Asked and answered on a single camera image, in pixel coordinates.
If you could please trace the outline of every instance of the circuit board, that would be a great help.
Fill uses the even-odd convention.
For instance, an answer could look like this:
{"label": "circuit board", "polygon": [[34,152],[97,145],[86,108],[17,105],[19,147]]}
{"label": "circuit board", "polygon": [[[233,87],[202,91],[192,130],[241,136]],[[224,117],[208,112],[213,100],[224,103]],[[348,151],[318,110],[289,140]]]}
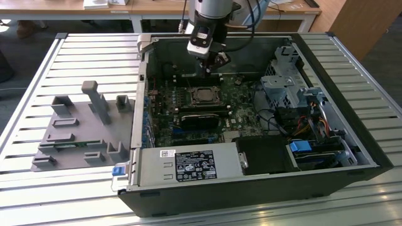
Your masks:
{"label": "circuit board", "polygon": [[[165,81],[164,85],[152,91],[157,147],[224,143],[232,142],[234,137],[264,134],[252,104],[256,81],[242,82],[238,74],[224,75],[222,78],[221,86],[210,88],[205,86],[177,87],[174,82]],[[177,106],[188,107],[201,104],[196,103],[194,90],[200,91],[198,95],[204,98],[201,98],[202,104],[230,106],[229,115],[220,117],[218,126],[214,129],[185,131],[178,125],[181,116],[176,114]],[[217,92],[214,96],[208,95],[210,90]]]}

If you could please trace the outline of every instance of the barcode sticker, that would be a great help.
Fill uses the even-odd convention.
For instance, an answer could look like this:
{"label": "barcode sticker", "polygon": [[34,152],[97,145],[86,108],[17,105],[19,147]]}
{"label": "barcode sticker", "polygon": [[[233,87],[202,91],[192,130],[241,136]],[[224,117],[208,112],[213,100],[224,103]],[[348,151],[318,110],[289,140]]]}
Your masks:
{"label": "barcode sticker", "polygon": [[129,13],[129,11],[111,11],[111,13]]}
{"label": "barcode sticker", "polygon": [[177,150],[162,150],[161,157],[176,157]]}

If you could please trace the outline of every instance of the white box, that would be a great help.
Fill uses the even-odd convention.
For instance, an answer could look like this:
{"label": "white box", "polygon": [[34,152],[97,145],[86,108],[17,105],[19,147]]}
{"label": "white box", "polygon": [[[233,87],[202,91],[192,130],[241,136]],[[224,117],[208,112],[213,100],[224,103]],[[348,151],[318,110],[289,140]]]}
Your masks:
{"label": "white box", "polygon": [[122,5],[122,6],[125,6],[125,5],[127,5],[127,2],[129,2],[129,0],[109,0],[109,3],[111,5]]}
{"label": "white box", "polygon": [[85,0],[85,9],[109,8],[107,0]]}

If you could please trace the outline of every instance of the white sticker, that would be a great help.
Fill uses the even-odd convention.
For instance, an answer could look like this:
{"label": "white sticker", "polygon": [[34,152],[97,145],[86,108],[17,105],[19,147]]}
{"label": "white sticker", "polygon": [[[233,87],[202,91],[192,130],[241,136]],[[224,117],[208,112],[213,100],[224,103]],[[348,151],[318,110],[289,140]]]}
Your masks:
{"label": "white sticker", "polygon": [[129,11],[111,11],[111,13],[129,13]]}
{"label": "white sticker", "polygon": [[57,145],[57,148],[71,148],[71,147],[77,147],[75,145]]}
{"label": "white sticker", "polygon": [[176,157],[177,150],[162,150],[161,157]]}

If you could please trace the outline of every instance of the desk leg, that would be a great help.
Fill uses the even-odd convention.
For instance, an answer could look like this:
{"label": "desk leg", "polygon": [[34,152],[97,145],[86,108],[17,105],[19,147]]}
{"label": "desk leg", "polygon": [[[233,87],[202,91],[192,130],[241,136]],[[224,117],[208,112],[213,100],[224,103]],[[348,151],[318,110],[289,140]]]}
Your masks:
{"label": "desk leg", "polygon": [[141,21],[143,19],[142,15],[130,15],[134,33],[143,33],[143,26]]}
{"label": "desk leg", "polygon": [[316,14],[305,14],[305,19],[302,21],[298,32],[309,32],[310,31],[316,16],[317,16]]}

